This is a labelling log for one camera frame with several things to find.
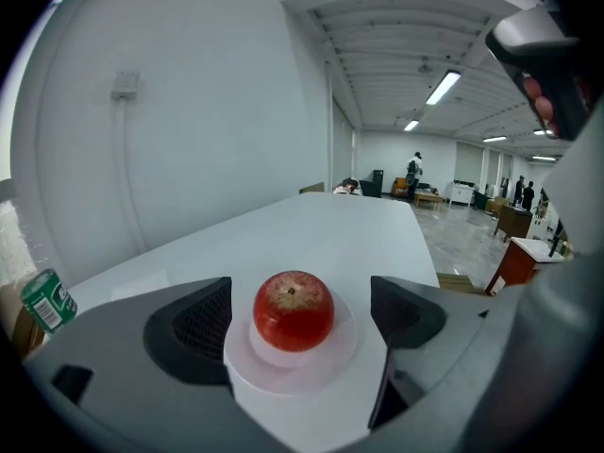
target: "orange chair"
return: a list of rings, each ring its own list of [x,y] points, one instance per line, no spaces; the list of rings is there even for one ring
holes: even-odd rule
[[[409,187],[407,186],[407,179],[404,177],[398,177],[393,183],[393,197],[401,198],[407,196]]]

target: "black chair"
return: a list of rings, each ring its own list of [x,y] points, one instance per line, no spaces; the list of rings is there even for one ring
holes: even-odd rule
[[[373,181],[360,181],[362,193],[364,196],[371,196],[372,198],[381,198],[381,189]]]

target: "man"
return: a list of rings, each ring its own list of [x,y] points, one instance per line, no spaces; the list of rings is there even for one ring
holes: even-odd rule
[[[415,198],[415,188],[417,188],[417,184],[423,173],[422,155],[418,151],[407,163],[407,185],[409,186],[409,199],[411,202]]]
[[[516,191],[513,194],[513,204],[516,206],[522,201],[522,189],[525,187],[525,177],[520,175],[520,179],[516,181]]]
[[[542,188],[541,198],[539,199],[539,205],[537,205],[537,216],[539,216],[539,218],[545,218],[545,215],[547,214],[547,205],[549,205],[549,197],[547,196],[545,190]]]
[[[522,199],[522,208],[526,211],[530,211],[530,205],[532,204],[532,199],[535,197],[535,191],[532,189],[532,181],[528,182],[528,188],[525,188],[525,194]]]

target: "tiled floor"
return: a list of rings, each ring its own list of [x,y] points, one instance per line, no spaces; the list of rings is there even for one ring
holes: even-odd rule
[[[508,243],[502,234],[493,236],[496,220],[484,211],[466,206],[441,205],[434,210],[429,203],[419,208],[411,205],[422,228],[434,268],[441,274],[458,274],[470,277],[472,284],[481,289],[493,278]]]

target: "chair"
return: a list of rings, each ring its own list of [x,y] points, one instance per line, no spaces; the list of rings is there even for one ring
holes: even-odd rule
[[[310,193],[310,192],[320,192],[320,193],[324,193],[325,192],[325,183],[323,181],[321,181],[320,183],[314,184],[314,185],[310,185],[307,186],[305,188],[300,189],[300,193]]]
[[[393,197],[402,198],[403,196],[407,196],[408,192],[407,179],[404,177],[396,178],[393,183]]]
[[[372,198],[381,198],[381,190],[378,185],[373,181],[361,180],[361,189],[364,196],[371,196]]]

